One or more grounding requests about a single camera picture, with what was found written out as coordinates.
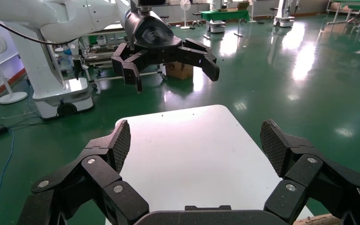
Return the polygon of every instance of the textured finger pad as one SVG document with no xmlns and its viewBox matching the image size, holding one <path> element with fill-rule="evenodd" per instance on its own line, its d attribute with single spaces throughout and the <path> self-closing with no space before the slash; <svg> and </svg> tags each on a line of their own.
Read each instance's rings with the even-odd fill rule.
<svg viewBox="0 0 360 225">
<path fill-rule="evenodd" d="M 281 132 L 274 121 L 265 120 L 260 130 L 260 141 L 262 143 L 263 151 L 267 154 L 272 167 L 275 172 L 277 172 L 278 176 L 281 177 L 286 146 L 274 129 L 276 129 L 277 132 Z"/>
<path fill-rule="evenodd" d="M 130 149 L 130 127 L 127 121 L 123 120 L 118 125 L 118 138 L 112 147 L 115 157 L 116 172 L 120 173 Z"/>
</svg>

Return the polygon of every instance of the wheel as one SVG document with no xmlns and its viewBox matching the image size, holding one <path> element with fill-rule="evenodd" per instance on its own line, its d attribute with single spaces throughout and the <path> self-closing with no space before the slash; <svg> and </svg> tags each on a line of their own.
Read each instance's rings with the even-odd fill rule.
<svg viewBox="0 0 360 225">
<path fill-rule="evenodd" d="M 166 74 L 160 74 L 160 76 L 162 77 L 162 80 L 164 80 L 164 81 L 167 79 Z"/>
</svg>

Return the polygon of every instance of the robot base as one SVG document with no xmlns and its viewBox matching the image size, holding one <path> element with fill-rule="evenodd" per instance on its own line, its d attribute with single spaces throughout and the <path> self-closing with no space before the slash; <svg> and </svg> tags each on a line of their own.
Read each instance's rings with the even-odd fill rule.
<svg viewBox="0 0 360 225">
<path fill-rule="evenodd" d="M 42 118 L 55 118 L 57 115 L 71 115 L 85 111 L 93 106 L 88 81 L 81 77 L 79 80 L 67 80 L 63 93 L 50 96 L 36 96 L 33 99 Z"/>
<path fill-rule="evenodd" d="M 293 16 L 290 17 L 275 17 L 274 26 L 277 27 L 292 27 L 294 20 Z"/>
<path fill-rule="evenodd" d="M 211 33 L 224 33 L 225 26 L 219 26 L 219 27 L 210 27 Z"/>
</svg>

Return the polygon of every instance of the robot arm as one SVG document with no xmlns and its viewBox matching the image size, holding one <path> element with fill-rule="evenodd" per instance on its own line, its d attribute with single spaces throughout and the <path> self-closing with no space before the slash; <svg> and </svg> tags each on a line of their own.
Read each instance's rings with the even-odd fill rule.
<svg viewBox="0 0 360 225">
<path fill-rule="evenodd" d="M 299 3 L 300 3 L 300 0 L 296 0 L 296 7 L 294 9 L 295 14 L 296 14 L 297 10 L 299 9 Z"/>
<path fill-rule="evenodd" d="M 66 42 L 120 21 L 130 41 L 112 58 L 116 74 L 141 92 L 139 70 L 151 64 L 179 61 L 201 67 L 218 80 L 216 57 L 191 39 L 182 42 L 152 11 L 166 0 L 0 0 L 0 20 L 41 30 L 49 41 Z"/>
<path fill-rule="evenodd" d="M 66 42 L 119 21 L 108 0 L 0 0 L 0 20 L 38 28 L 49 41 Z"/>
</svg>

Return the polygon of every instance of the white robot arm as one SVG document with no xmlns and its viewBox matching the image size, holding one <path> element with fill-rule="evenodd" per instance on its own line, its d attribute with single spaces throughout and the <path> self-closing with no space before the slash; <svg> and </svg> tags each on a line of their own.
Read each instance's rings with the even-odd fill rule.
<svg viewBox="0 0 360 225">
<path fill-rule="evenodd" d="M 120 21 L 130 9 L 119 0 L 0 0 L 0 20 L 38 28 L 46 39 L 65 42 Z"/>
</svg>

